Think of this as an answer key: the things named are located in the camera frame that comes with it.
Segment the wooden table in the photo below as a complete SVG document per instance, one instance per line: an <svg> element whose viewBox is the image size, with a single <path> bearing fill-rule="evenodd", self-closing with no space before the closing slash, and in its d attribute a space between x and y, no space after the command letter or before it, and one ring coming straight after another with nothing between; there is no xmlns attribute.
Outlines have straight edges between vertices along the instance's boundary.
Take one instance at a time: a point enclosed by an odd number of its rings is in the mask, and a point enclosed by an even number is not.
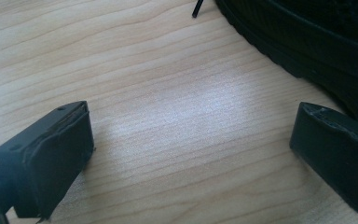
<svg viewBox="0 0 358 224"><path fill-rule="evenodd" d="M334 101L195 4L0 0L0 145L89 102L97 149L51 222L358 223L289 148L298 104Z"/></svg>

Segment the light wood surface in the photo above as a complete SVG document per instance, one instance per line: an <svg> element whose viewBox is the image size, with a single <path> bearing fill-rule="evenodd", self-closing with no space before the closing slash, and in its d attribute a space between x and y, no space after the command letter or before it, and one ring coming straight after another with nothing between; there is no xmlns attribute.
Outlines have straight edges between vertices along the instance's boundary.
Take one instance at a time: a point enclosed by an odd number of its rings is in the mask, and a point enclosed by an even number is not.
<svg viewBox="0 0 358 224"><path fill-rule="evenodd" d="M0 0L0 145L89 102L97 150L51 223L358 223L289 148L301 101L335 103L195 4Z"/></svg>

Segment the wood grain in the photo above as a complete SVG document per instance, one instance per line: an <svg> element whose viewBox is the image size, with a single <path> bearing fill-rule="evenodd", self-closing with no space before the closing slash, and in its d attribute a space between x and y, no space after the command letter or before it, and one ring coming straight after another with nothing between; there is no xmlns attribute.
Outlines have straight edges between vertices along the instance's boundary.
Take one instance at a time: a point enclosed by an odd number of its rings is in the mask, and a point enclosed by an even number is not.
<svg viewBox="0 0 358 224"><path fill-rule="evenodd" d="M288 145L301 101L335 103L195 4L0 0L0 145L89 102L97 150L51 223L358 223Z"/></svg>

